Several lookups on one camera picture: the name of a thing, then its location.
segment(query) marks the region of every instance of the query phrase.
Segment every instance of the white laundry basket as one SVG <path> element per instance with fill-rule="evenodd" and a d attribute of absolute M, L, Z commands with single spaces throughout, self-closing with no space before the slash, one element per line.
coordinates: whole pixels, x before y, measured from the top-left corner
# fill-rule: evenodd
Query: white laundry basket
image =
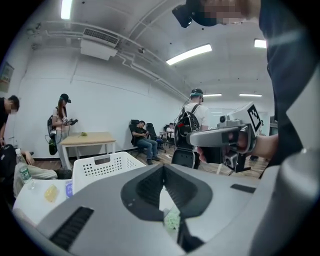
<path fill-rule="evenodd" d="M 73 165 L 72 193 L 75 194 L 100 179 L 145 166 L 127 152 L 79 159 Z"/>

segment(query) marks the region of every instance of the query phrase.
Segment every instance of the office chair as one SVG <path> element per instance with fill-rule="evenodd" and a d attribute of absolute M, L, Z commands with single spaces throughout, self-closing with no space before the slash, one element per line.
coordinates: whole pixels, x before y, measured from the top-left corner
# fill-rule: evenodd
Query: office chair
<path fill-rule="evenodd" d="M 137 147 L 136 150 L 130 151 L 130 155 L 132 155 L 133 152 L 137 152 L 138 154 L 135 156 L 135 158 L 137 158 L 137 157 L 140 155 L 140 153 L 145 153 L 145 152 L 144 152 L 144 147 L 137 146 L 137 144 L 136 144 L 136 137 L 132 135 L 132 132 L 135 131 L 135 128 L 136 128 L 137 124 L 139 124 L 139 120 L 136 120 L 136 119 L 132 119 L 131 122 L 130 122 L 130 124 L 129 124 L 129 130 L 130 130 L 130 133 L 131 133 L 131 136 L 132 136 L 131 144 L 132 144 L 134 147 Z"/>
<path fill-rule="evenodd" d="M 150 122 L 146 124 L 146 130 L 149 132 L 150 140 L 156 141 L 158 143 L 158 150 L 162 150 L 164 151 L 164 153 L 166 153 L 167 151 L 162 146 L 167 141 L 164 138 L 164 135 L 162 134 L 161 137 L 157 136 L 154 125 Z"/>
<path fill-rule="evenodd" d="M 163 130 L 165 132 L 167 132 L 167 128 L 170 127 L 169 124 L 166 124 L 164 127 L 163 127 Z M 169 149 L 171 148 L 171 146 L 175 147 L 175 139 L 174 138 L 171 138 L 171 133 L 172 132 L 167 132 L 166 134 L 166 145 L 169 145 Z"/>

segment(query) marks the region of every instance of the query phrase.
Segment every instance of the plastic bottle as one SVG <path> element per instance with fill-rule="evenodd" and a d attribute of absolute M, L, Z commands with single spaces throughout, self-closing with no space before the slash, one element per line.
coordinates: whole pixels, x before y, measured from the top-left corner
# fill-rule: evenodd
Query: plastic bottle
<path fill-rule="evenodd" d="M 22 180 L 24 184 L 27 186 L 27 188 L 29 190 L 32 190 L 35 188 L 35 182 L 29 173 L 26 160 L 22 156 L 20 148 L 17 148 L 15 150 L 15 153 L 16 153 L 16 164 L 22 163 L 22 166 L 19 169 L 19 173 L 21 174 Z"/>

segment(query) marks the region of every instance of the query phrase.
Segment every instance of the ceiling light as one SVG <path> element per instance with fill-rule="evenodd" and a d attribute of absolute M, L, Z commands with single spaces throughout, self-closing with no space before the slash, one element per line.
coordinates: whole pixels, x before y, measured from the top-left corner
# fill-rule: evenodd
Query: ceiling light
<path fill-rule="evenodd" d="M 217 93 L 217 94 L 204 94 L 203 97 L 214 97 L 214 96 L 222 96 L 221 93 Z"/>
<path fill-rule="evenodd" d="M 254 39 L 254 47 L 267 48 L 267 41 L 266 40 L 260 40 L 260 39 Z"/>
<path fill-rule="evenodd" d="M 72 0 L 62 0 L 61 19 L 70 20 Z"/>
<path fill-rule="evenodd" d="M 187 58 L 190 58 L 190 57 L 193 57 L 193 56 L 196 56 L 199 54 L 211 52 L 211 51 L 212 51 L 211 45 L 206 44 L 206 45 L 200 46 L 198 48 L 188 50 L 188 51 L 186 51 L 176 57 L 173 57 L 173 58 L 167 60 L 166 63 L 168 63 L 169 65 L 173 65 L 173 64 L 180 62 L 180 61 L 183 61 Z"/>
<path fill-rule="evenodd" d="M 239 96 L 244 96 L 244 97 L 262 97 L 260 94 L 239 94 Z"/>

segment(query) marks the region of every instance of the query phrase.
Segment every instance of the man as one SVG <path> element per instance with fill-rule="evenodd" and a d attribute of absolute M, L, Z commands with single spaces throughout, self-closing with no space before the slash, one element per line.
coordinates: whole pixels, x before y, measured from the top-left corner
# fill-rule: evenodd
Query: man
<path fill-rule="evenodd" d="M 31 177 L 35 180 L 67 180 L 72 178 L 72 172 L 70 170 L 47 170 L 33 166 L 35 160 L 32 158 L 29 151 L 21 151 L 21 154 L 25 156 L 27 167 Z M 22 167 L 22 163 L 17 164 L 15 148 L 8 144 L 0 149 L 0 177 L 4 178 L 1 182 L 3 187 L 6 187 L 7 197 L 12 197 L 12 193 L 16 198 L 20 193 L 24 182 L 22 180 L 19 169 Z"/>
<path fill-rule="evenodd" d="M 20 107 L 17 96 L 12 95 L 10 98 L 0 98 L 0 146 L 6 145 L 4 136 L 8 115 L 15 114 Z"/>
<path fill-rule="evenodd" d="M 267 42 L 267 71 L 272 81 L 278 134 L 258 136 L 252 155 L 271 159 L 269 166 L 274 166 L 301 151 L 302 143 L 286 112 L 319 63 L 306 29 L 277 0 L 187 0 L 186 5 L 190 16 L 204 26 L 249 20 L 259 24 Z M 247 139 L 241 133 L 238 147 L 246 146 Z"/>
<path fill-rule="evenodd" d="M 185 112 L 192 112 L 197 104 L 201 104 L 204 100 L 204 93 L 201 89 L 193 89 L 190 94 L 190 103 L 184 106 Z M 199 105 L 193 113 L 198 120 L 200 130 L 209 129 L 209 109 L 204 105 Z"/>
<path fill-rule="evenodd" d="M 175 139 L 175 127 L 174 124 L 171 122 L 169 123 L 169 127 L 166 129 L 167 137 L 169 140 L 174 140 Z"/>
<path fill-rule="evenodd" d="M 158 154 L 158 143 L 155 140 L 148 139 L 149 133 L 144 129 L 146 123 L 140 121 L 132 135 L 135 137 L 135 144 L 140 148 L 146 148 L 146 163 L 153 165 L 152 160 L 160 161 Z"/>

